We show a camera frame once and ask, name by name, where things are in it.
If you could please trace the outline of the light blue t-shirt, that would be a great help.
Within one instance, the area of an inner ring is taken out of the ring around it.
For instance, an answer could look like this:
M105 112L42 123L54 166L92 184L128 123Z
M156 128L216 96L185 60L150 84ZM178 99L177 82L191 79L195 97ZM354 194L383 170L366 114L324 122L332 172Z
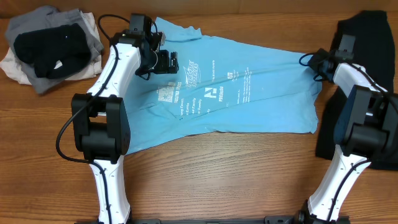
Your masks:
M314 133L322 84L300 54L260 47L162 18L164 48L176 52L175 74L134 77L124 97L129 153L194 134Z

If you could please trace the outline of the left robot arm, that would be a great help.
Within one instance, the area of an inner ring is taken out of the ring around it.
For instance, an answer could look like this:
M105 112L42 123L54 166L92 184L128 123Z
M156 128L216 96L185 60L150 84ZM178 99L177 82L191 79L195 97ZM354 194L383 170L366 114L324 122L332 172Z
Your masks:
M73 126L81 162L90 165L95 177L97 223L132 223L123 172L131 139L123 98L131 79L179 70L177 53L161 49L165 34L149 16L132 14L127 22L128 29L108 39L109 58L96 83L73 96L72 117L66 122Z

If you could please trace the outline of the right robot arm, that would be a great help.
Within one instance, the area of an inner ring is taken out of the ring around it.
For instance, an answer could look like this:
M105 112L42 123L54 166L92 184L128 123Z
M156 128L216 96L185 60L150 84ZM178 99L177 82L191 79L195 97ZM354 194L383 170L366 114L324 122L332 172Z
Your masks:
M344 34L337 49L319 49L306 64L316 82L329 81L342 89L346 103L333 132L331 164L290 223L348 223L339 213L357 178L373 162L397 154L397 95L352 62L354 43L354 36Z

